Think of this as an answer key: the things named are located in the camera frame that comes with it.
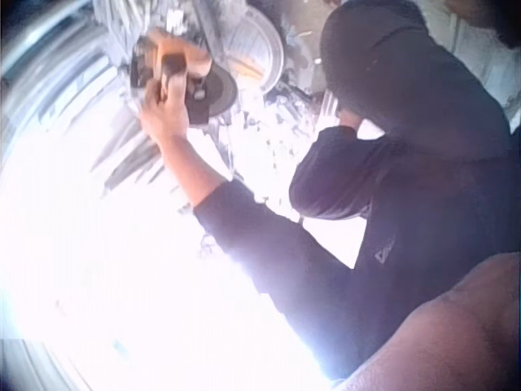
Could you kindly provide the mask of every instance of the angle grinder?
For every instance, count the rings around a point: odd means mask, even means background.
[[[161,80],[161,98],[165,99],[170,77],[186,71],[185,104],[191,125],[207,125],[210,118],[233,106],[238,94],[234,78],[207,52],[159,29],[138,39],[130,65],[130,87],[142,99],[147,82],[155,77]]]

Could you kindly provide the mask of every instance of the metal pipe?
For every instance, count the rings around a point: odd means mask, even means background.
[[[5,75],[34,44],[59,22],[76,12],[91,0],[63,0],[44,15],[37,17],[2,51],[2,75]]]

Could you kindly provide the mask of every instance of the sleeve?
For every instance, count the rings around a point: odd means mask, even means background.
[[[323,130],[291,182],[293,208],[303,216],[327,220],[357,216],[369,205],[395,153],[385,136],[359,140],[350,128]]]
[[[218,187],[195,216],[259,293],[269,294],[300,339],[332,378],[360,363],[353,354],[360,334],[348,300],[352,271],[302,226],[280,217],[240,182]]]

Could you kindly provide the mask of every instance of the dark hooded sweatshirt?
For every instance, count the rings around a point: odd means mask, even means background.
[[[367,218],[355,270],[239,182],[195,214],[336,379],[474,266],[519,250],[521,169],[501,107],[412,3],[349,2],[326,24],[322,57],[340,104],[385,135],[322,131],[290,196],[308,217]]]

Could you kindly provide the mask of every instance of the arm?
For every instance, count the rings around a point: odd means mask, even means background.
[[[519,389],[519,261],[492,257],[415,310],[338,391]]]
[[[291,182],[293,208],[329,220],[360,214],[397,151],[386,137],[357,139],[351,127],[323,130]]]
[[[357,329],[349,326],[356,318],[347,300],[351,270],[300,225],[256,204],[242,184],[227,182],[197,155],[186,141],[184,78],[171,78],[165,103],[157,84],[147,87],[143,129],[160,146],[207,232],[240,262],[258,291],[270,295],[323,371],[345,376],[360,364],[351,359],[357,343]]]

